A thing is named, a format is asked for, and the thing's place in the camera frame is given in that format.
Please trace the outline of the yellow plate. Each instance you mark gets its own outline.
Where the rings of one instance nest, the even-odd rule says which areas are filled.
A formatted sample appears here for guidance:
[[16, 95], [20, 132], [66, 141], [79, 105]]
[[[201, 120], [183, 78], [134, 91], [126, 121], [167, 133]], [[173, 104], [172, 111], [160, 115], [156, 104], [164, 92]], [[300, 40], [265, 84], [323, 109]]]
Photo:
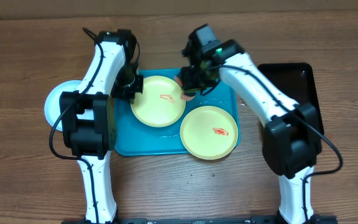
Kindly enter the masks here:
[[227, 156], [235, 148], [239, 130], [227, 111], [216, 106], [201, 106], [183, 119], [180, 139], [193, 156], [216, 160]]
[[181, 87], [164, 76], [144, 78], [142, 93], [135, 94], [131, 109], [135, 117], [147, 126], [162, 128], [178, 121], [186, 101], [181, 99]]

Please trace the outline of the light blue plate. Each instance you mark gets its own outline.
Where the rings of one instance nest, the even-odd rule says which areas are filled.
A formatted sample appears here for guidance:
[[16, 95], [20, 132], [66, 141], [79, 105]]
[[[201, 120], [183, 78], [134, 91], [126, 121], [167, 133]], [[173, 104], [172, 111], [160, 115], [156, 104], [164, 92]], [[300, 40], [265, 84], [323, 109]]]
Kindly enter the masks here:
[[64, 91], [73, 92], [81, 83], [80, 80], [70, 80], [56, 86], [49, 94], [44, 104], [44, 115], [49, 125], [53, 126], [60, 116], [60, 95]]

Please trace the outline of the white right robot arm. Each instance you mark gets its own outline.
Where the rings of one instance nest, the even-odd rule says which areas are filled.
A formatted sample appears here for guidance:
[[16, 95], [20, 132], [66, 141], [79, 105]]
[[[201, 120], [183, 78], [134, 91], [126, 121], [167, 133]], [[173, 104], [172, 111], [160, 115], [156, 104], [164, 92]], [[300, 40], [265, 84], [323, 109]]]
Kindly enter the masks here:
[[221, 42], [207, 24], [188, 36], [181, 53], [190, 63], [179, 74], [186, 96], [206, 95], [223, 82], [258, 116], [262, 154], [279, 179], [279, 214], [286, 223], [310, 221], [310, 180], [321, 152], [316, 108], [280, 91], [235, 40]]

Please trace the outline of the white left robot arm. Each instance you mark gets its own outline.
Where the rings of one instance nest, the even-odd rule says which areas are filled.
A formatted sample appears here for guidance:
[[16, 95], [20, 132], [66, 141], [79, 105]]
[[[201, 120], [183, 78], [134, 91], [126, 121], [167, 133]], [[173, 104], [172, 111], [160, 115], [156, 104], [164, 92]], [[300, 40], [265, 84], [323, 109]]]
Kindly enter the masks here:
[[63, 142], [71, 149], [64, 159], [80, 166], [86, 196], [83, 223], [115, 223], [117, 204], [112, 195], [110, 158], [117, 139], [114, 99], [133, 103], [143, 91], [137, 71], [140, 47], [131, 30], [84, 32], [95, 52], [89, 69], [74, 91], [59, 97]]

